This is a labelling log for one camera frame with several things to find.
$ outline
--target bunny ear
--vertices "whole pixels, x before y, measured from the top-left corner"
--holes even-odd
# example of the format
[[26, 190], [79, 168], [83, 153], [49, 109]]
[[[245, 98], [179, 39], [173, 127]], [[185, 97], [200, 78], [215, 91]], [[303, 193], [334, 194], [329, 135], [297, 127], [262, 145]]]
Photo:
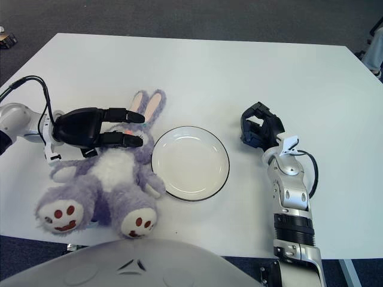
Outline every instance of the bunny ear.
[[145, 124], [149, 127], [154, 123], [163, 110], [166, 103], [166, 95], [161, 90], [156, 90], [150, 98], [145, 110]]
[[133, 102], [129, 108], [132, 112], [142, 114], [145, 111], [145, 107], [149, 101], [148, 94], [146, 91], [139, 91], [133, 99]]

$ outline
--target plush toy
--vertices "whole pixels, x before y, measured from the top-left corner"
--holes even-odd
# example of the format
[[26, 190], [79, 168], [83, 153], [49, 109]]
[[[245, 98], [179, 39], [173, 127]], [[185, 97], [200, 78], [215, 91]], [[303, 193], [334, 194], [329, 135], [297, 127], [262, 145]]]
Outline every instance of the plush toy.
[[139, 148], [104, 148], [97, 157], [63, 161], [51, 173], [55, 182], [36, 208], [36, 218], [48, 231], [68, 234], [85, 229], [91, 221], [110, 225], [118, 235], [138, 238], [151, 232], [157, 222], [155, 199], [166, 192], [163, 181], [151, 171], [154, 149], [150, 128], [166, 102], [157, 90], [149, 99], [138, 92], [131, 111], [145, 116], [144, 124], [117, 124], [110, 131], [138, 135]]

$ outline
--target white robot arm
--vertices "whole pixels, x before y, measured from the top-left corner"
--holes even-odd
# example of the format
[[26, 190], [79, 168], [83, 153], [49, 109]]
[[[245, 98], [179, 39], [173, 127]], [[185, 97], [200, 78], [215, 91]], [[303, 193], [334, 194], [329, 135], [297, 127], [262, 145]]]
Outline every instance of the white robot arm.
[[48, 88], [40, 77], [26, 76], [12, 83], [0, 94], [0, 103], [12, 90], [29, 80], [38, 81], [43, 89], [46, 106], [42, 114], [31, 111], [21, 103], [9, 103], [0, 106], [0, 155], [15, 143], [18, 136], [31, 142], [43, 142], [45, 157], [49, 165], [61, 160], [54, 148], [63, 143], [81, 149], [84, 157], [96, 155], [95, 148], [100, 146], [131, 146], [143, 144], [139, 136], [124, 133], [100, 133], [103, 122], [143, 123], [144, 116], [124, 108], [82, 108], [64, 114], [51, 111]]

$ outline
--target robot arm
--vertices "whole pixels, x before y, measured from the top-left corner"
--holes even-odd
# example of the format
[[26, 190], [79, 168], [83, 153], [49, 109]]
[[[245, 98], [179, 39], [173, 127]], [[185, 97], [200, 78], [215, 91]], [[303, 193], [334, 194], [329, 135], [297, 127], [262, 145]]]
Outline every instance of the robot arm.
[[[247, 118], [255, 115], [263, 119], [262, 126]], [[273, 215], [275, 239], [274, 254], [279, 258], [271, 266], [261, 268], [264, 286], [282, 286], [281, 269], [286, 264], [299, 268], [311, 268], [318, 274], [322, 287], [326, 287], [320, 250], [314, 246], [314, 228], [309, 199], [315, 192], [318, 182], [317, 164], [312, 155], [299, 151], [297, 136], [288, 135], [280, 119], [269, 112], [262, 103], [253, 105], [245, 111], [241, 119], [242, 141], [265, 151], [262, 161], [268, 165], [268, 176], [273, 190]], [[296, 156], [307, 154], [313, 160], [315, 181], [309, 193], [303, 183], [304, 169]], [[297, 272], [296, 286], [300, 274]]]
[[37, 130], [40, 116], [21, 103], [0, 106], [0, 154], [15, 143], [18, 136], [41, 142]]
[[82, 108], [64, 114], [52, 112], [48, 88], [45, 82], [36, 76], [27, 76], [17, 80], [0, 95], [0, 102], [8, 94], [26, 81], [35, 80], [42, 85], [47, 101], [42, 114], [31, 111], [20, 103], [9, 103], [0, 107], [0, 155], [15, 143], [18, 136], [31, 142], [44, 142], [45, 157], [48, 164], [55, 164], [61, 155], [54, 148], [63, 143], [81, 149], [84, 157], [96, 155], [95, 148], [102, 146], [138, 147], [143, 141], [139, 136], [112, 132], [101, 133], [103, 122], [143, 123], [144, 116], [124, 108]]

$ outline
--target cable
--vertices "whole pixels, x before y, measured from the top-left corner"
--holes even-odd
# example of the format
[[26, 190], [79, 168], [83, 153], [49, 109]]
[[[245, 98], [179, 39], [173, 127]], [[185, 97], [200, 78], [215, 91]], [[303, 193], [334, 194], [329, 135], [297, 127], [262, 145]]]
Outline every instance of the cable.
[[39, 136], [40, 136], [42, 142], [44, 143], [44, 145], [47, 145], [47, 143], [46, 143], [44, 137], [43, 137], [42, 134], [41, 134], [40, 123], [41, 123], [42, 117], [43, 117], [44, 114], [45, 114], [45, 111], [47, 110], [47, 107], [48, 107], [48, 105], [46, 104], [44, 110], [42, 111], [42, 114], [41, 114], [41, 116], [40, 116], [40, 119], [38, 120], [38, 124], [37, 124], [37, 131], [38, 131], [38, 134], [39, 134]]
[[298, 152], [301, 152], [302, 154], [295, 154], [295, 156], [300, 156], [300, 155], [308, 155], [308, 157], [312, 161], [312, 165], [314, 166], [314, 183], [312, 184], [311, 191], [309, 193], [309, 198], [312, 198], [317, 190], [318, 186], [318, 177], [319, 177], [319, 171], [318, 171], [318, 164], [317, 161], [315, 160], [314, 156], [312, 154], [309, 154], [306, 151], [298, 150]]
[[293, 148], [295, 148], [297, 145], [299, 144], [299, 139], [297, 139], [297, 142], [291, 147], [289, 148], [288, 150], [291, 151]]
[[44, 80], [38, 76], [30, 75], [23, 77], [16, 82], [10, 84], [9, 88], [7, 88], [3, 93], [0, 94], [0, 103], [11, 93], [11, 91], [17, 89], [21, 85], [23, 85], [25, 82], [30, 81], [30, 80], [35, 80], [40, 83], [42, 87], [42, 91], [44, 92], [44, 97], [45, 97], [45, 102], [46, 102], [46, 107], [48, 108], [48, 113], [50, 117], [50, 121], [52, 125], [55, 124], [54, 119], [53, 119], [53, 113], [52, 113], [52, 108], [50, 105], [50, 97], [49, 97], [49, 92], [48, 92], [48, 87]]

